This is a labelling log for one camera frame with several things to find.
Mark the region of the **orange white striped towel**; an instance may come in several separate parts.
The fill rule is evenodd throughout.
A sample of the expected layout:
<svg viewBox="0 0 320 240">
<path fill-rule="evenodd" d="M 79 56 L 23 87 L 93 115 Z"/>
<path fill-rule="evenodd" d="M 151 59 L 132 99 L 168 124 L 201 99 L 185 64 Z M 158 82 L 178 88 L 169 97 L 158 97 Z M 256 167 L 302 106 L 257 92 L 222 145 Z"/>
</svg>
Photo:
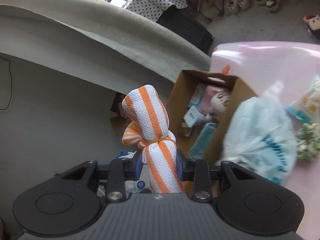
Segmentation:
<svg viewBox="0 0 320 240">
<path fill-rule="evenodd" d="M 169 117 L 157 90 L 144 85 L 129 92 L 121 103 L 131 119 L 122 137 L 127 146 L 142 150 L 142 163 L 148 168 L 153 193 L 183 193 L 177 172 L 176 138 L 169 129 Z"/>
</svg>

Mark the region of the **blue white bandage box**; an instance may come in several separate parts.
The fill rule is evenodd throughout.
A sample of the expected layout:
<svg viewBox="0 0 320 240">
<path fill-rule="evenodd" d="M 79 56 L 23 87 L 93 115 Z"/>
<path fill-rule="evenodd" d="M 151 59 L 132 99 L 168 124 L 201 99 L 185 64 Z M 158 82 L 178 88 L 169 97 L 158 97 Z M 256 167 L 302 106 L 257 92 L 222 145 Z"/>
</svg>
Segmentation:
<svg viewBox="0 0 320 240">
<path fill-rule="evenodd" d="M 201 113 L 196 106 L 191 106 L 185 113 L 183 120 L 188 128 L 199 125 L 201 121 Z"/>
</svg>

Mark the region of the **green floral scrunchie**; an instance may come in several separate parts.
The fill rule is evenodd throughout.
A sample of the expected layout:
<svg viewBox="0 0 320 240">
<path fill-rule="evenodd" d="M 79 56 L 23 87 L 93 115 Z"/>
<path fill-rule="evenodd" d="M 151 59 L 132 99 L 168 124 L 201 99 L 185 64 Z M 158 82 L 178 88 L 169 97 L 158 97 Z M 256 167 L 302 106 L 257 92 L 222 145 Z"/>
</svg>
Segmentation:
<svg viewBox="0 0 320 240">
<path fill-rule="evenodd" d="M 319 124 L 302 124 L 296 138 L 298 159 L 314 160 L 319 157 Z"/>
</svg>

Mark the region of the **white teal tissue pack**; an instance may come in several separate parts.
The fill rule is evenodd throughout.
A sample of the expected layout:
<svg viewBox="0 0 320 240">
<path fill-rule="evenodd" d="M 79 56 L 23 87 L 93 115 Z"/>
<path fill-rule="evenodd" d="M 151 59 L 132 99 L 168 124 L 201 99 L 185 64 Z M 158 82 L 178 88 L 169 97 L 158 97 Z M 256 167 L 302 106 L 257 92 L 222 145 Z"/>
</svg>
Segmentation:
<svg viewBox="0 0 320 240">
<path fill-rule="evenodd" d="M 285 108 L 302 123 L 319 124 L 319 73 L 314 75 L 309 89 Z"/>
</svg>

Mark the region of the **teal knitted cloth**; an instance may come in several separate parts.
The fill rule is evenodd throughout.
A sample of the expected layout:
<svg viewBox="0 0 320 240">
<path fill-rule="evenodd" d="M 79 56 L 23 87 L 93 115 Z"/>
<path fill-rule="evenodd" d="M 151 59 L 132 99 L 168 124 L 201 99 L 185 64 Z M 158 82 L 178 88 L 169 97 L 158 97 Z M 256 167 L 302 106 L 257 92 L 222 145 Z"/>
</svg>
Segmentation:
<svg viewBox="0 0 320 240">
<path fill-rule="evenodd" d="M 217 124 L 209 122 L 204 125 L 199 136 L 188 152 L 191 159 L 202 159 L 214 136 Z"/>
</svg>

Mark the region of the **white green plastic bag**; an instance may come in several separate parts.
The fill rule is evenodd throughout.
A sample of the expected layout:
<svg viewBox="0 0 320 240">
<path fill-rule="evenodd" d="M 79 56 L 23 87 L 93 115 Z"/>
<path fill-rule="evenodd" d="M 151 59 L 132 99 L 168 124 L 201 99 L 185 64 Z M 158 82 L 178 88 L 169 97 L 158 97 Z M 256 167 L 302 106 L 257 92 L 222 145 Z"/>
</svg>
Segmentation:
<svg viewBox="0 0 320 240">
<path fill-rule="evenodd" d="M 232 161 L 278 185 L 284 185 L 297 160 L 293 123 L 271 98 L 240 103 L 223 140 L 221 160 Z"/>
</svg>

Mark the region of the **doll with face in box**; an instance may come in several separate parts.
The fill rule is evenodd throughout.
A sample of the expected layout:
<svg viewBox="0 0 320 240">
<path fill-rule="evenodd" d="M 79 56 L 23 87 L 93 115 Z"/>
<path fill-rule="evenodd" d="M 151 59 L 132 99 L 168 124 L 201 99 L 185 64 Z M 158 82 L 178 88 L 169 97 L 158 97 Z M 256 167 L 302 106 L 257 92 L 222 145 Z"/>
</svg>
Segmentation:
<svg viewBox="0 0 320 240">
<path fill-rule="evenodd" d="M 210 100 L 210 106 L 213 111 L 224 112 L 229 104 L 230 92 L 223 90 L 216 93 Z"/>
</svg>

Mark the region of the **pink rolled towel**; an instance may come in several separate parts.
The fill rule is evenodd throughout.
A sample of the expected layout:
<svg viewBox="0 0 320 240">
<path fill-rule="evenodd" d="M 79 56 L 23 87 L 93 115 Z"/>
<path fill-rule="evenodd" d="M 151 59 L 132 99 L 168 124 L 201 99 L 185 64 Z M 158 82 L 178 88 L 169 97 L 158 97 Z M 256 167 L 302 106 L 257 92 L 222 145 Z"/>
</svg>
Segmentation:
<svg viewBox="0 0 320 240">
<path fill-rule="evenodd" d="M 210 101 L 211 101 L 212 97 L 221 91 L 223 91 L 222 87 L 207 85 L 204 90 L 203 97 L 201 99 L 201 103 L 199 106 L 199 112 L 202 114 L 208 114 L 210 112 L 210 108 L 211 108 Z"/>
</svg>

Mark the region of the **brown cardboard box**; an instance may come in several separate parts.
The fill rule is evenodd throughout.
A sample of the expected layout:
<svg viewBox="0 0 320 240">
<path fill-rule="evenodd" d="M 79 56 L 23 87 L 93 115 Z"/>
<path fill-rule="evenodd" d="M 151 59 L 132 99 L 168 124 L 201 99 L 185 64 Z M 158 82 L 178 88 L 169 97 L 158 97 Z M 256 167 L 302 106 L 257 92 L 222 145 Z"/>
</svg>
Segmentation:
<svg viewBox="0 0 320 240">
<path fill-rule="evenodd" d="M 207 85 L 222 87 L 230 94 L 229 104 L 224 112 L 213 111 L 201 113 L 199 125 L 188 128 L 183 120 L 191 106 L 199 110 L 201 99 Z M 187 157 L 206 123 L 217 124 L 214 136 L 204 154 L 203 160 L 214 163 L 220 159 L 223 140 L 234 112 L 240 103 L 256 96 L 256 92 L 241 78 L 221 73 L 201 72 L 198 70 L 182 70 L 175 82 L 166 104 L 170 119 L 170 129 L 176 137 L 177 148 Z"/>
</svg>

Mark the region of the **pink printed tablecloth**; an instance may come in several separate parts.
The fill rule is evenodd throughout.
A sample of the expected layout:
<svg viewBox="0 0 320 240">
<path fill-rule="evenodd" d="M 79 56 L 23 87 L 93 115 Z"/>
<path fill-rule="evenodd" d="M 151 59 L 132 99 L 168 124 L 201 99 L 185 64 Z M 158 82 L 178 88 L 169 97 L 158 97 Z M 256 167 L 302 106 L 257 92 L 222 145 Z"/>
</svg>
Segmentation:
<svg viewBox="0 0 320 240">
<path fill-rule="evenodd" d="M 212 53 L 211 72 L 245 80 L 259 96 L 283 106 L 300 98 L 319 73 L 319 45 L 299 42 L 239 42 L 218 45 Z M 302 199 L 304 218 L 297 233 L 319 239 L 319 159 L 297 161 L 286 187 Z"/>
</svg>

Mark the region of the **white sofa cover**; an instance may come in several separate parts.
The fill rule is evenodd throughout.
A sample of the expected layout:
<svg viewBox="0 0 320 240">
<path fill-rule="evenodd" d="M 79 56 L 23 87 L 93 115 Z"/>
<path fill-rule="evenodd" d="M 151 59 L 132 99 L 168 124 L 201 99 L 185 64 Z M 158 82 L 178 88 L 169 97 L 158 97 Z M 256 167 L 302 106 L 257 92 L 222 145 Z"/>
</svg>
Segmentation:
<svg viewBox="0 0 320 240">
<path fill-rule="evenodd" d="M 1 53 L 126 94 L 163 97 L 210 57 L 167 28 L 99 0 L 1 0 Z"/>
</svg>

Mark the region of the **black suitcase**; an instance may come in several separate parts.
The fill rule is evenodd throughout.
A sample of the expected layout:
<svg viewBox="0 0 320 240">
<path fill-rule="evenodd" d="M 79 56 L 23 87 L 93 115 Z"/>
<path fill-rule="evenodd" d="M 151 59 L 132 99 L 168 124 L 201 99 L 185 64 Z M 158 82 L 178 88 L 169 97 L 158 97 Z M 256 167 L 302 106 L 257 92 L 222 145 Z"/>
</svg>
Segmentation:
<svg viewBox="0 0 320 240">
<path fill-rule="evenodd" d="M 212 34 L 190 14 L 171 6 L 162 13 L 157 23 L 184 38 L 199 50 L 208 53 Z"/>
</svg>

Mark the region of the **polka dot cloth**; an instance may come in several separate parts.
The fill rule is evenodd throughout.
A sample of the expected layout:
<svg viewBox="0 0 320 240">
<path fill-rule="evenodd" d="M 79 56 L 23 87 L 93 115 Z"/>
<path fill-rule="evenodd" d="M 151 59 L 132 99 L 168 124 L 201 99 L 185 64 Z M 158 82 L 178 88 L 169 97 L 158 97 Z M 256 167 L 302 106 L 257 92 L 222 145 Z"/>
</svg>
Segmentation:
<svg viewBox="0 0 320 240">
<path fill-rule="evenodd" d="M 170 7 L 185 9 L 188 3 L 187 0 L 129 0 L 123 5 L 124 9 L 153 22 L 157 22 Z"/>
</svg>

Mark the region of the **white sneaker pair left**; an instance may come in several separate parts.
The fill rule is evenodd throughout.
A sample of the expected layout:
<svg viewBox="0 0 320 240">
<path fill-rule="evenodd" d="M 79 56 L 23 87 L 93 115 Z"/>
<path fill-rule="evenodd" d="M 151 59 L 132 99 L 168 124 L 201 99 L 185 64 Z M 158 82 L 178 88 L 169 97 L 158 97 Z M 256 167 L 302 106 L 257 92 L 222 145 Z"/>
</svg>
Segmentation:
<svg viewBox="0 0 320 240">
<path fill-rule="evenodd" d="M 240 10 L 247 10 L 251 0 L 228 0 L 227 8 L 231 14 L 237 14 Z"/>
</svg>

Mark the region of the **red black plush doll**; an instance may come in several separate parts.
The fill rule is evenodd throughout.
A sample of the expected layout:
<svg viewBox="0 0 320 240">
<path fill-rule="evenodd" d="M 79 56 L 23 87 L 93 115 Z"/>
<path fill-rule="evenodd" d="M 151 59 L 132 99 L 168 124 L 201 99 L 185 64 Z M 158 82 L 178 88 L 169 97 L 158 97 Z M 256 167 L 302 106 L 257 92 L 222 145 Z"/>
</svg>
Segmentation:
<svg viewBox="0 0 320 240">
<path fill-rule="evenodd" d="M 308 25 L 308 32 L 320 39 L 320 16 L 317 15 L 308 15 L 303 18 L 303 21 Z"/>
</svg>

